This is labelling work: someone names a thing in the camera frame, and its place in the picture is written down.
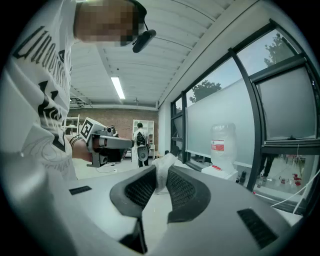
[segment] tree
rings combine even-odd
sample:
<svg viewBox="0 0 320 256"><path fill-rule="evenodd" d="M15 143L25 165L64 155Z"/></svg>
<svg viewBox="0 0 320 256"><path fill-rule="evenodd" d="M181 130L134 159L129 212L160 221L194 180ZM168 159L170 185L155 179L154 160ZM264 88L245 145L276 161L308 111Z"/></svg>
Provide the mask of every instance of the tree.
<svg viewBox="0 0 320 256"><path fill-rule="evenodd" d="M192 103L196 103L203 98L221 90L220 83L209 82L208 80L202 81L201 84L197 84L192 88L194 97L190 97L189 100Z"/></svg>
<svg viewBox="0 0 320 256"><path fill-rule="evenodd" d="M291 44L289 44L284 37L281 37L279 33L273 37L273 43L271 45L265 45L265 49L269 51L269 58L264 58L264 63L268 67L286 60L295 52Z"/></svg>

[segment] brick wall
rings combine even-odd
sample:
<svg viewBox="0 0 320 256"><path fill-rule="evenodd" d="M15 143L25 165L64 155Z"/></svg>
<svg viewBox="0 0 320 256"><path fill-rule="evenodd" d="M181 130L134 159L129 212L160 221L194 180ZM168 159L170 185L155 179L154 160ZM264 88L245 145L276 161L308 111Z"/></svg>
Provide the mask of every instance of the brick wall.
<svg viewBox="0 0 320 256"><path fill-rule="evenodd" d="M105 126L115 126L119 137L132 139L133 122L136 120L154 121L154 144L158 150L158 112L138 109L81 109L70 110L68 117L91 118Z"/></svg>

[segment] white cloth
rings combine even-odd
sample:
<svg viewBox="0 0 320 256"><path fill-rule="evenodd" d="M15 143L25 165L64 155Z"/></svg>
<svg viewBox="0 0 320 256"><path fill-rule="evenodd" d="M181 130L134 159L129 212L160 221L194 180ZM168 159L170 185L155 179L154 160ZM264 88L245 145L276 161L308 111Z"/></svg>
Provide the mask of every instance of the white cloth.
<svg viewBox="0 0 320 256"><path fill-rule="evenodd" d="M0 149L32 155L65 180L76 179L62 127L70 107L75 11L75 0L48 1L16 41L0 81Z"/></svg>
<svg viewBox="0 0 320 256"><path fill-rule="evenodd" d="M133 140L134 140L134 142L135 142L136 145L137 145L137 135L138 135L138 133L141 133L141 134L142 134L142 136L143 136L144 139L145 139L145 144L147 145L147 144L148 144L148 136L149 136L147 130L146 130L146 129L143 129L143 128L139 128L138 130L136 130L136 131L134 132L134 134L133 134Z"/></svg>
<svg viewBox="0 0 320 256"><path fill-rule="evenodd" d="M174 165L177 159L177 156L168 153L164 157L152 161L152 165L156 168L155 194L159 194L166 187L169 167Z"/></svg>

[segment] ceiling light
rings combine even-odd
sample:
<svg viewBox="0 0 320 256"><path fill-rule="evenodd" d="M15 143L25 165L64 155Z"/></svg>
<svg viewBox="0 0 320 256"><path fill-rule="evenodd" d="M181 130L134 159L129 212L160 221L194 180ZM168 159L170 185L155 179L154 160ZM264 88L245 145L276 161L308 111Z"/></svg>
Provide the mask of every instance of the ceiling light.
<svg viewBox="0 0 320 256"><path fill-rule="evenodd" d="M125 95L124 95L124 92L122 91L119 77L111 77L111 80L112 80L112 83L114 85L114 88L115 88L116 92L119 95L119 98L124 100L125 99Z"/></svg>

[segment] person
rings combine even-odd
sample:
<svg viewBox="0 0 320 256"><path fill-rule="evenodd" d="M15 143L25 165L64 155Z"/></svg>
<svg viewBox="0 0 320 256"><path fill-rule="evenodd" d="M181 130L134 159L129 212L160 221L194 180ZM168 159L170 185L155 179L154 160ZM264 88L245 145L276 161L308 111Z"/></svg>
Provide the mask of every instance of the person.
<svg viewBox="0 0 320 256"><path fill-rule="evenodd" d="M148 149L148 153L149 153L149 148L150 148L149 134L148 134L147 130L144 129L144 126L143 126L142 123L139 122L139 123L137 124L137 126L138 126L138 130L136 130L136 131L134 132L134 134L133 134L133 140L134 140L135 144L137 145L137 137L138 137L138 136L142 136L142 138L144 138L144 143L145 143L145 145L146 145L146 147L147 147L147 149ZM144 166L148 166L148 165L149 165L148 159L146 159L143 163L144 163ZM142 166L143 166L143 163L142 163L142 161L141 161L140 159L138 159L138 165L139 165L139 167L142 167Z"/></svg>
<svg viewBox="0 0 320 256"><path fill-rule="evenodd" d="M71 46L126 45L146 14L133 0L48 1L26 24L1 74L0 150L33 156L65 180L76 179L72 158L91 162L92 154L83 139L73 138L71 147L62 126L70 107Z"/></svg>
<svg viewBox="0 0 320 256"><path fill-rule="evenodd" d="M119 138L119 134L118 134L118 132L116 130L116 127L114 125L111 125L110 128L111 128L111 130L113 132L113 137Z"/></svg>
<svg viewBox="0 0 320 256"><path fill-rule="evenodd" d="M258 179L261 177L261 172L264 169L262 180L264 182L267 181L267 177L269 175L272 163L277 156L278 156L277 154L264 154L264 153L262 154Z"/></svg>

